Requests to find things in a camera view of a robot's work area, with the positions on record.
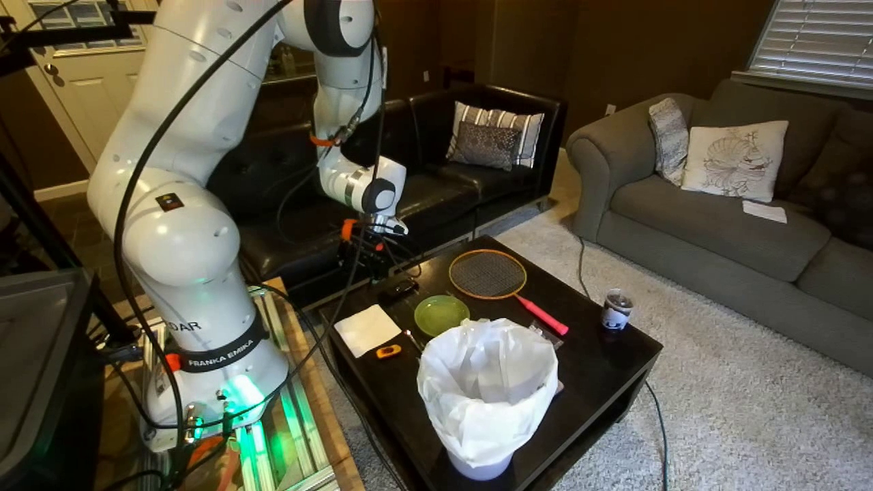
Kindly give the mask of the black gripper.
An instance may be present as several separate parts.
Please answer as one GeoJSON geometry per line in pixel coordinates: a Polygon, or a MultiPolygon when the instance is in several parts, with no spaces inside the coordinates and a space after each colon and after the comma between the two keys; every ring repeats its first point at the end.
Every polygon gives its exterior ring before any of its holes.
{"type": "Polygon", "coordinates": [[[387,213],[369,213],[365,225],[369,225],[369,230],[373,234],[391,234],[391,238],[407,238],[410,234],[410,228],[400,219],[387,217],[387,213]]]}

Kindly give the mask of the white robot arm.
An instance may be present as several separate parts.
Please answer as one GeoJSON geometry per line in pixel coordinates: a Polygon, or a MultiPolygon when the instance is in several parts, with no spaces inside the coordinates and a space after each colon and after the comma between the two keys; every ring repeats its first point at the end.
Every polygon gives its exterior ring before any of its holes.
{"type": "Polygon", "coordinates": [[[271,52],[313,54],[310,142],[320,189],[400,234],[407,170],[342,154],[382,106],[373,0],[164,0],[134,97],[96,170],[86,206],[155,303],[170,339],[152,350],[142,439],[155,453],[247,427],[286,380],[237,267],[241,230],[208,191],[241,144],[271,52]]]}

